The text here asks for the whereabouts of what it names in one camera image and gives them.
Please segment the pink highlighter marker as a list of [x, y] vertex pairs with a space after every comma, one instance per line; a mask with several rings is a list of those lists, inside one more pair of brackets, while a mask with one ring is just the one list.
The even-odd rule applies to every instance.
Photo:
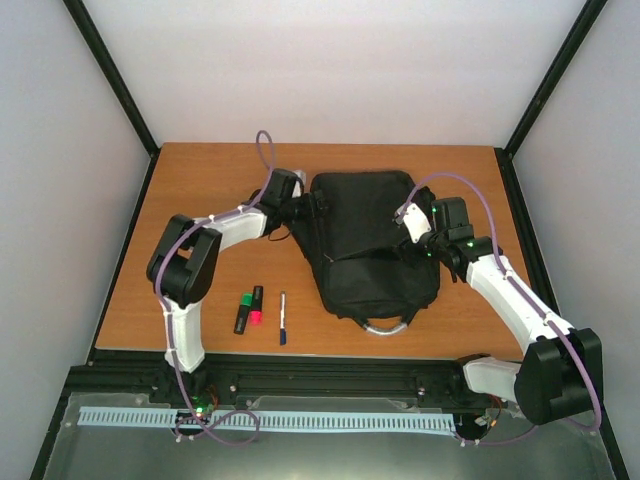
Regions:
[[260, 325], [262, 323], [263, 296], [264, 287], [262, 285], [254, 286], [249, 313], [249, 321], [251, 325]]

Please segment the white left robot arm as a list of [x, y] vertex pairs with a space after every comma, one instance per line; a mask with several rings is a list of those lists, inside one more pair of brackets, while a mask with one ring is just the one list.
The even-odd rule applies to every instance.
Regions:
[[165, 360], [179, 370], [172, 388], [184, 401], [197, 402], [208, 390], [207, 376], [197, 370], [205, 357], [201, 309], [219, 254], [242, 242], [267, 237], [292, 221], [305, 183], [304, 171], [276, 168], [262, 189], [236, 208], [200, 218], [177, 214], [165, 227], [146, 276], [164, 316]]

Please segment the green highlighter marker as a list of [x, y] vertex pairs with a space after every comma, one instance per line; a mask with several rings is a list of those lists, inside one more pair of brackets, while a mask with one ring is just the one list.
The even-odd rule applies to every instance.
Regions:
[[249, 323], [253, 304], [253, 294], [243, 293], [238, 306], [233, 333], [242, 335]]

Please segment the blue ballpoint pen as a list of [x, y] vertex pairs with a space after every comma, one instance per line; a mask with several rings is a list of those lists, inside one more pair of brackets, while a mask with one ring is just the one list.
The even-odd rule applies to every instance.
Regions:
[[279, 345], [284, 346], [287, 343], [286, 330], [286, 292], [281, 291], [279, 295]]

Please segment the black student backpack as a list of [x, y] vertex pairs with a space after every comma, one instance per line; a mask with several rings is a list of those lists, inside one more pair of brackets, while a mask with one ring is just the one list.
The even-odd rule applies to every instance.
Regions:
[[[307, 194], [314, 190], [327, 199], [324, 216], [310, 215]], [[378, 336], [407, 329], [440, 287], [436, 260], [408, 265], [399, 258], [400, 243], [410, 237], [394, 214], [409, 196], [424, 209], [435, 199], [400, 170], [320, 173], [287, 225], [310, 264], [324, 308]]]

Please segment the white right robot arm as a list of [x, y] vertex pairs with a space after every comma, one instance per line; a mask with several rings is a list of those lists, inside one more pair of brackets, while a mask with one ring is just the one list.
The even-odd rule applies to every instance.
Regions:
[[602, 346], [589, 328], [578, 330], [547, 306], [519, 277], [490, 237], [477, 237], [460, 197], [438, 200], [428, 212], [406, 203], [395, 213], [410, 240], [439, 260], [454, 281], [467, 283], [495, 311], [524, 357], [491, 356], [463, 362], [466, 386], [515, 403], [534, 425], [590, 411], [590, 430], [602, 423]]

